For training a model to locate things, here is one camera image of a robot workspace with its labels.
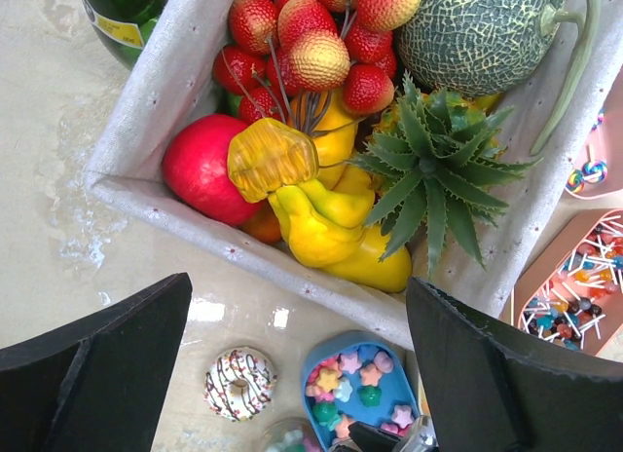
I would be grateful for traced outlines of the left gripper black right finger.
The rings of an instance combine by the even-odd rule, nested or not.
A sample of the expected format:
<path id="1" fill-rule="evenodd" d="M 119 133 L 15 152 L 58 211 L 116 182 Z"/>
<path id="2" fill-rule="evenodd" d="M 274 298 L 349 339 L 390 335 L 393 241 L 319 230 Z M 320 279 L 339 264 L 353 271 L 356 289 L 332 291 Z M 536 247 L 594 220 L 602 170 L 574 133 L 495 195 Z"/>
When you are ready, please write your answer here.
<path id="1" fill-rule="evenodd" d="M 442 451 L 619 451 L 622 366 L 412 278 L 406 312 Z"/>

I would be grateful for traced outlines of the clear glass jar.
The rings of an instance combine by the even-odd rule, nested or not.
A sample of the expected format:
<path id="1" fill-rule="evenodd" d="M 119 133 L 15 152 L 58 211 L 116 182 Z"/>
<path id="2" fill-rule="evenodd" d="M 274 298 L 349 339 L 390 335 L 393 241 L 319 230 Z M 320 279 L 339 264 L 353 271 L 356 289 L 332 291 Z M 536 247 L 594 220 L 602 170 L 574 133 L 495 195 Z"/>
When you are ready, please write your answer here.
<path id="1" fill-rule="evenodd" d="M 269 426 L 263 433 L 260 452 L 321 452 L 322 447 L 311 423 L 304 418 L 285 418 Z"/>

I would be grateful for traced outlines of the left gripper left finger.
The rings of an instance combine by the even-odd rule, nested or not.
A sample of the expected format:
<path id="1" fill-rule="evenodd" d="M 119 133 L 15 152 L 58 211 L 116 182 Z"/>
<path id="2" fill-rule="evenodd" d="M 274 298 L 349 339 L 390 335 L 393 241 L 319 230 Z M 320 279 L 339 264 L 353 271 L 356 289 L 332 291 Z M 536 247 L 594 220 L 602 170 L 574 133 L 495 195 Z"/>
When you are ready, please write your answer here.
<path id="1" fill-rule="evenodd" d="M 173 274 L 2 349 L 2 450 L 150 450 L 192 290 Z"/>

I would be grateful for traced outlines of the silver metal scoop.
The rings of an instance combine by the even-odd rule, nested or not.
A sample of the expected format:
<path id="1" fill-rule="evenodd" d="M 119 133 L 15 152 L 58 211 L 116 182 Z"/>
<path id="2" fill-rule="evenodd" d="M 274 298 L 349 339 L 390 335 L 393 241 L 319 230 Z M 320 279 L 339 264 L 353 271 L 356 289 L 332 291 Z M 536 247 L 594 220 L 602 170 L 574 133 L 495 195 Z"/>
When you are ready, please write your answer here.
<path id="1" fill-rule="evenodd" d="M 437 451 L 438 441 L 432 419 L 426 415 L 418 417 L 394 450 L 398 452 Z"/>

